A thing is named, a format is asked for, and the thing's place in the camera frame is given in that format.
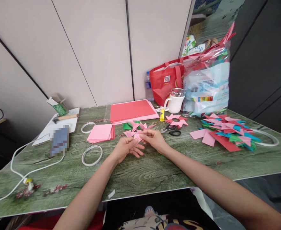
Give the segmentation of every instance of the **wooden hammer handle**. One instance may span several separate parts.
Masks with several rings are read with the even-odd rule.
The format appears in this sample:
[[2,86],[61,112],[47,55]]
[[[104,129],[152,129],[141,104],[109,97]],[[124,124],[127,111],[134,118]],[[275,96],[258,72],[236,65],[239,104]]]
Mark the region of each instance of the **wooden hammer handle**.
[[58,120],[65,120],[65,119],[70,119],[70,118],[75,118],[75,117],[79,117],[79,114],[72,114],[72,115],[66,115],[66,116],[62,116],[62,117],[58,117]]

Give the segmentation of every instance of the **hand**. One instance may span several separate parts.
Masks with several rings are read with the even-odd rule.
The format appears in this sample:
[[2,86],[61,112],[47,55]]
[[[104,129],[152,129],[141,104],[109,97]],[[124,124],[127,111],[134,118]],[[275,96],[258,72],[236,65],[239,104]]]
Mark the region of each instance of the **hand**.
[[137,144],[137,141],[138,140],[133,137],[120,138],[113,152],[110,154],[110,157],[113,157],[118,164],[121,163],[129,153],[140,158],[139,155],[143,156],[144,154],[139,149],[144,149],[144,146]]
[[140,133],[140,138],[142,138],[143,143],[148,142],[155,148],[160,154],[165,153],[165,151],[171,148],[164,140],[162,134],[158,130],[147,129]]

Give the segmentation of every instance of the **red tote bag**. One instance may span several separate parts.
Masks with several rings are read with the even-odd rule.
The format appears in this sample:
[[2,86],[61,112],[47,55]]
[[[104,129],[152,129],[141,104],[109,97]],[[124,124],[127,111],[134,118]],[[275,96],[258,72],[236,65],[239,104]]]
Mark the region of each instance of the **red tote bag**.
[[165,100],[169,97],[173,88],[182,88],[181,77],[183,76],[183,73],[183,58],[166,62],[163,65],[150,70],[150,82],[153,97],[159,106],[164,106]]

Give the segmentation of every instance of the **white wall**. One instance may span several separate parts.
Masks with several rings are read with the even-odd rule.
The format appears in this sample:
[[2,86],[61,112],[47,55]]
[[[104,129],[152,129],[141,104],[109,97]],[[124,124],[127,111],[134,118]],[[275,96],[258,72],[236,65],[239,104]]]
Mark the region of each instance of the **white wall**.
[[128,0],[135,100],[144,99],[147,71],[177,59],[191,0]]
[[1,43],[0,108],[23,141],[34,139],[55,114],[45,96]]
[[133,100],[125,0],[53,0],[97,105]]
[[0,0],[0,38],[48,96],[96,106],[51,0]]

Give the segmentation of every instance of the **tape roll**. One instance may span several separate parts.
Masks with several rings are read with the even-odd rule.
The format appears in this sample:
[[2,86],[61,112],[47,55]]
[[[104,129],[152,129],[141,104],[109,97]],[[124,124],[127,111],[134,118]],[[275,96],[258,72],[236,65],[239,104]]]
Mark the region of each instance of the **tape roll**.
[[82,126],[82,128],[81,128],[81,131],[82,131],[82,133],[90,133],[91,131],[92,131],[92,129],[91,130],[89,130],[89,131],[83,131],[83,128],[85,127],[85,126],[87,126],[87,125],[96,125],[95,123],[93,123],[93,122],[88,122],[88,123],[86,123],[85,125],[83,125]]
[[[101,155],[99,156],[99,158],[98,158],[94,163],[92,163],[92,164],[87,164],[87,163],[85,163],[85,156],[86,156],[87,152],[88,152],[89,150],[91,150],[91,149],[94,149],[94,148],[99,148],[99,149],[101,149]],[[85,152],[83,153],[83,156],[82,156],[82,163],[83,163],[84,165],[86,165],[86,166],[94,166],[94,165],[96,165],[96,164],[101,160],[102,154],[103,154],[102,148],[101,148],[100,146],[98,146],[98,145],[93,145],[93,146],[89,147],[88,149],[86,149]]]
[[264,131],[261,131],[261,130],[257,130],[257,129],[251,129],[251,130],[256,132],[256,133],[260,133],[260,134],[263,134],[263,135],[269,137],[274,142],[272,144],[267,144],[267,143],[262,143],[262,142],[255,142],[256,144],[263,145],[263,146],[268,146],[268,147],[274,147],[274,146],[277,146],[280,143],[277,138],[275,138],[273,135],[268,134],[267,132],[264,132]]

